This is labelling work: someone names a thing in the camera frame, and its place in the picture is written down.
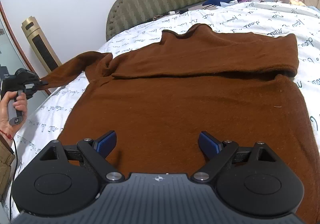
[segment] black cable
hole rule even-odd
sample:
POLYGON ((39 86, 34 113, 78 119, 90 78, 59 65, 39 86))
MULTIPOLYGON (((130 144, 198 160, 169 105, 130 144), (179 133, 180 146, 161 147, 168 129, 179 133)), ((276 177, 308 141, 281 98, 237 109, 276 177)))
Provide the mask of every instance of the black cable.
POLYGON ((11 189, 10 189, 10 199, 9 199, 9 214, 10 214, 10 222, 11 222, 11 199, 12 199, 12 195, 11 195, 11 190, 12 190, 12 184, 14 181, 14 177, 16 176, 16 171, 18 168, 18 154, 17 154, 17 147, 16 147, 16 142, 13 139, 13 143, 14 143, 14 152, 16 153, 16 166, 14 168, 14 172, 13 172, 13 177, 12 177, 12 183, 11 183, 11 189))

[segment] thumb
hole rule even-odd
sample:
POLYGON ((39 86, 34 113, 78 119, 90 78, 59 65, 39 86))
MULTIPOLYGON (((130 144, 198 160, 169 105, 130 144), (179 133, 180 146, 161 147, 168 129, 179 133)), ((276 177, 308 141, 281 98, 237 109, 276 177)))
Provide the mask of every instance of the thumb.
POLYGON ((7 107, 10 99, 13 99, 17 95, 17 91, 10 92, 7 91, 0 102, 0 106, 7 107))

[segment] bed sheet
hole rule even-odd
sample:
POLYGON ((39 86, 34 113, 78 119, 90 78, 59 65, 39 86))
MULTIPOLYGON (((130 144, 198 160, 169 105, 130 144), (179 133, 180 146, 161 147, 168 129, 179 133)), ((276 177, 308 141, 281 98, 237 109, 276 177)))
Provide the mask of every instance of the bed sheet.
MULTIPOLYGON (((194 10, 138 25, 118 34, 98 51, 111 52, 113 57, 139 49, 161 39, 164 29, 185 33, 196 23, 206 23, 218 33, 254 32, 270 37, 294 33, 298 41, 299 69, 293 79, 302 92, 320 147, 320 19, 319 13, 301 6, 265 2, 245 2, 218 10, 194 10)), ((84 73, 70 84, 60 87, 28 117, 15 136, 18 152, 16 176, 63 129, 70 111, 85 91, 88 81, 84 73)), ((3 197, 8 214, 9 194, 3 197)), ((19 214, 12 202, 12 216, 19 214)))

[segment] wooden door frame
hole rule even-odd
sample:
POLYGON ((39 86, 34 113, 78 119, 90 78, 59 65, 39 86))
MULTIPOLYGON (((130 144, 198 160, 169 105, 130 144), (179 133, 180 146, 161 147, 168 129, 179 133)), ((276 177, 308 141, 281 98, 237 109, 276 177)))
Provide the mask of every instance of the wooden door frame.
MULTIPOLYGON (((9 34, 10 34, 10 37, 12 38, 12 40, 13 40, 13 42, 14 42, 14 44, 15 44, 18 52, 19 52, 19 54, 21 55, 24 63, 27 65, 27 67, 28 67, 28 69, 29 69, 30 71, 36 73, 36 71, 34 70, 33 66, 31 65, 31 63, 29 62, 29 60, 27 59, 27 57, 25 56, 22 48, 20 47, 20 45, 19 45, 19 43, 18 43, 15 35, 13 34, 13 31, 12 31, 10 25, 9 25, 8 19, 7 19, 6 15, 5 15, 5 13, 4 13, 4 10, 3 10, 3 7, 2 7, 1 1, 0 1, 0 13, 1 13, 1 16, 2 16, 2 18, 3 18, 3 20, 4 20, 4 25, 7 27, 8 32, 9 32, 9 34)), ((50 92, 48 89, 46 89, 46 90, 44 90, 44 91, 45 91, 49 96, 51 95, 51 92, 50 92)))

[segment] gold tower heater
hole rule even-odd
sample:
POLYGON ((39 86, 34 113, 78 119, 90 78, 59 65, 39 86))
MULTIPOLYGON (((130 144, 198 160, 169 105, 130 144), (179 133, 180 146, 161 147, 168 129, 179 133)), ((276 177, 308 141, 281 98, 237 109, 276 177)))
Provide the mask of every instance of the gold tower heater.
POLYGON ((27 18, 22 23, 21 28, 33 51, 48 73, 61 65, 60 60, 42 32, 36 18, 32 16, 27 18))

